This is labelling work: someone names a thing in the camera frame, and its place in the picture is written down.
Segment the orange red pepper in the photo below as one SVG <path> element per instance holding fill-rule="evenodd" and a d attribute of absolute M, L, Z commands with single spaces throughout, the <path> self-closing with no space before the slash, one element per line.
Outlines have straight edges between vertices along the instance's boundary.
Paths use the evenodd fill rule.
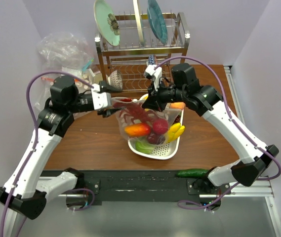
<path fill-rule="evenodd" d="M 147 123 L 137 123 L 126 126 L 124 131 L 129 137 L 142 137 L 151 133 L 151 127 Z"/>

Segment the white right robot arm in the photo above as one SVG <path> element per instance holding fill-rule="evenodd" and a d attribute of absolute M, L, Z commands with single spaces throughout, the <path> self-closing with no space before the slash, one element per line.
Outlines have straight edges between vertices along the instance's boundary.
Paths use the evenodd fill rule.
<path fill-rule="evenodd" d="M 162 112 L 168 103 L 183 102 L 212 124 L 237 152 L 239 160 L 207 172 L 202 182 L 206 193 L 213 194 L 221 185 L 233 181 L 251 186 L 278 155 L 278 148 L 255 137 L 225 104 L 223 94 L 211 85 L 200 85 L 192 66 L 177 64 L 171 73 L 173 84 L 166 86 L 162 81 L 161 67 L 146 67 L 144 76 L 151 80 L 151 84 L 142 107 Z"/>

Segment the clear polka dot zip bag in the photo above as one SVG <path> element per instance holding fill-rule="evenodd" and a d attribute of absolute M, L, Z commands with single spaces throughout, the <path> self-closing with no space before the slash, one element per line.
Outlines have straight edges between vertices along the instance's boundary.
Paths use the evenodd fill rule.
<path fill-rule="evenodd" d="M 120 134 L 126 140 L 144 144 L 162 145 L 178 138 L 176 129 L 182 128 L 180 116 L 182 108 L 167 105 L 162 112 L 144 109 L 144 100 L 126 97 L 112 99 L 113 108 L 119 124 Z"/>

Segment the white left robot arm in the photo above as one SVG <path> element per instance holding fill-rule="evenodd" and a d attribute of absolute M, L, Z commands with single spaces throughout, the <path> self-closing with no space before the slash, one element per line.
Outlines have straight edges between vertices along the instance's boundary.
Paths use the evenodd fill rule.
<path fill-rule="evenodd" d="M 97 111 L 107 118 L 117 112 L 111 108 L 111 93 L 122 89 L 102 80 L 90 85 L 90 93 L 79 93 L 77 77 L 62 73 L 50 87 L 51 96 L 44 109 L 33 118 L 35 129 L 13 175 L 0 187 L 0 202 L 31 220 L 36 219 L 46 204 L 62 193 L 79 194 L 84 190 L 84 174 L 73 168 L 65 169 L 48 184 L 37 187 L 48 158 L 74 122 L 74 114 Z"/>

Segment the dark red apple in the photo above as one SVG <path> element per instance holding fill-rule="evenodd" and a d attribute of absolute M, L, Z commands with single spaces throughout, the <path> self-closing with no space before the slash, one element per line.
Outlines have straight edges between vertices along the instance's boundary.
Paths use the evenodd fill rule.
<path fill-rule="evenodd" d="M 160 145 L 165 141 L 165 137 L 163 135 L 151 133 L 147 136 L 147 142 L 153 145 Z"/>

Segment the small red strawberry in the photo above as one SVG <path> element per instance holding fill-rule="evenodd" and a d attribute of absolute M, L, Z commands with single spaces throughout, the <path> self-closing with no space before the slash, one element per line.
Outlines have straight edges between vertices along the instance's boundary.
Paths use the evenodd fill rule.
<path fill-rule="evenodd" d="M 157 119 L 152 124 L 153 132 L 157 135 L 163 135 L 168 131 L 168 122 L 165 119 Z"/>

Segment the red plastic lobster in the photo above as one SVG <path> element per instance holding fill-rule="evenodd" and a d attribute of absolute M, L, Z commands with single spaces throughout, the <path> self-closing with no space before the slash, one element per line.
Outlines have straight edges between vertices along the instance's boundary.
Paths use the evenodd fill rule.
<path fill-rule="evenodd" d="M 113 107 L 124 107 L 124 109 L 119 112 L 119 118 L 123 119 L 126 124 L 129 122 L 135 124 L 136 121 L 153 123 L 159 118 L 155 112 L 143 109 L 142 104 L 116 102 Z"/>

